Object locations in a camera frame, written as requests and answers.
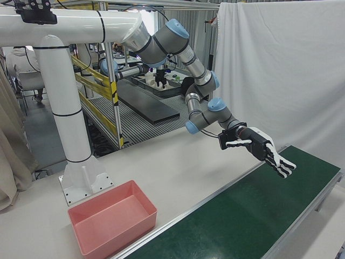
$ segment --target metal frame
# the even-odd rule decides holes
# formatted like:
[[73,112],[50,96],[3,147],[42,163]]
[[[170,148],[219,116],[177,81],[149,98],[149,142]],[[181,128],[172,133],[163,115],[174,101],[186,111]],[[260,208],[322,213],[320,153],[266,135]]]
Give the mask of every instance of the metal frame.
[[[69,4],[85,4],[90,3],[90,1],[85,0],[67,0],[63,1],[63,5],[68,6]],[[220,4],[215,3],[203,3],[203,2],[189,2],[181,0],[92,0],[92,2],[106,2],[112,6],[115,4],[121,4],[118,9],[126,8],[124,5],[152,5],[154,7],[160,7],[162,10],[188,10],[188,11],[209,11],[218,10]]]
[[[282,148],[279,152],[285,150],[287,146]],[[207,203],[208,201],[212,200],[214,197],[216,197],[218,194],[222,193],[226,189],[228,189],[230,186],[235,184],[236,182],[240,181],[242,178],[246,177],[249,175],[252,171],[263,165],[265,162],[261,162],[257,164],[256,166],[250,168],[247,170],[243,175],[237,177],[236,179],[230,181],[228,184],[223,186],[222,188],[216,190],[214,193],[212,193],[210,196],[206,197],[204,200],[200,201],[193,207],[191,207],[189,210],[186,212],[182,213],[181,215],[177,216],[167,224],[163,225],[161,228],[154,230],[152,233],[149,235],[143,237],[141,240],[135,242],[119,254],[111,257],[111,259],[124,259],[134,251],[138,250],[145,244],[147,244],[149,241],[157,237],[159,234],[163,233],[176,223],[178,223],[180,220],[184,219],[187,217],[189,214],[192,212],[196,211],[198,208],[200,208],[202,205]],[[320,205],[323,200],[327,197],[327,195],[330,193],[330,191],[333,189],[335,184],[338,182],[338,180],[343,176],[343,173],[339,171],[328,183],[328,185],[325,186],[325,188],[315,197],[315,199],[309,204],[309,206],[300,214],[300,216],[290,225],[290,227],[282,234],[282,236],[275,242],[273,246],[266,252],[266,254],[261,258],[261,259],[271,259],[275,258],[275,255],[278,253],[279,249],[285,244],[286,240],[289,238],[289,236],[297,229],[297,227],[300,225],[300,223],[308,216],[308,214],[314,210],[315,208]]]

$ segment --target black mount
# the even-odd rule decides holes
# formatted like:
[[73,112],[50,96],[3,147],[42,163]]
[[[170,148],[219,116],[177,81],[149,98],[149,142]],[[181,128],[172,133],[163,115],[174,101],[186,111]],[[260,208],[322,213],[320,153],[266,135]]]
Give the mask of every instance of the black mount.
[[20,14],[24,23],[57,24],[56,15],[50,11],[49,0],[41,0],[40,5],[42,8],[39,7],[36,0],[29,0],[29,9],[25,9],[26,4],[24,2],[15,0],[16,13]]
[[237,140],[236,130],[239,126],[247,127],[247,123],[240,122],[239,124],[236,124],[235,126],[233,126],[231,128],[225,129],[221,133],[218,134],[219,144],[220,144],[220,148],[222,150],[225,150],[228,148],[225,143],[227,143],[228,141]]

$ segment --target green conveyor belt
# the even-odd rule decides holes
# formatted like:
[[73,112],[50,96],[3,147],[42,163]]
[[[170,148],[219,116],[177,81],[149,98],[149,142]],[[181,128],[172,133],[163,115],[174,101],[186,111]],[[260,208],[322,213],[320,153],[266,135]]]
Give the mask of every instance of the green conveyor belt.
[[264,256],[340,170],[292,146],[281,155],[297,164],[290,177],[262,165],[127,258]]

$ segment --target blue joint cap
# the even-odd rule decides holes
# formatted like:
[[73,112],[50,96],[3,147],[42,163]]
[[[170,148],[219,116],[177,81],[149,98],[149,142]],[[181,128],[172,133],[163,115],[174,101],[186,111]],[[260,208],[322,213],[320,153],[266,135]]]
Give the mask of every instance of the blue joint cap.
[[[114,61],[114,72],[117,73],[119,70],[118,64],[116,63],[116,61]],[[107,66],[107,60],[103,59],[101,62],[101,72],[103,74],[105,74],[106,76],[109,76],[108,73],[108,66]]]
[[181,25],[181,23],[178,22],[178,20],[171,19],[165,25],[169,28],[170,31],[179,35],[180,37],[182,37],[184,39],[189,38],[188,31],[185,30],[185,28]]
[[185,123],[185,127],[187,128],[190,134],[195,134],[199,132],[199,129],[190,120]]
[[224,110],[226,108],[225,102],[221,98],[213,98],[209,101],[207,104],[207,107],[209,108],[209,111],[211,112],[219,112],[221,110]]
[[219,82],[218,77],[216,76],[216,73],[214,71],[211,71],[211,74],[213,75],[213,78],[215,79],[216,89],[217,89],[220,86],[220,82]]
[[167,58],[164,58],[162,61],[155,63],[155,64],[147,64],[149,67],[154,67],[154,68],[158,68],[159,66],[163,65],[165,62],[167,61]]

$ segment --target white pipe frame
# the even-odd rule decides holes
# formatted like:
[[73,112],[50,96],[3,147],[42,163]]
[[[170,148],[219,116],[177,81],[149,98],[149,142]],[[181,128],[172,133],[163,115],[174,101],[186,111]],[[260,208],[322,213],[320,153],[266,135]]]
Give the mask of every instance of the white pipe frame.
[[14,8],[0,7],[0,46],[34,48],[68,161],[61,185],[71,204],[113,182],[91,154],[68,46],[122,43],[140,27],[142,18],[129,12],[51,11],[58,23],[38,25],[24,23]]

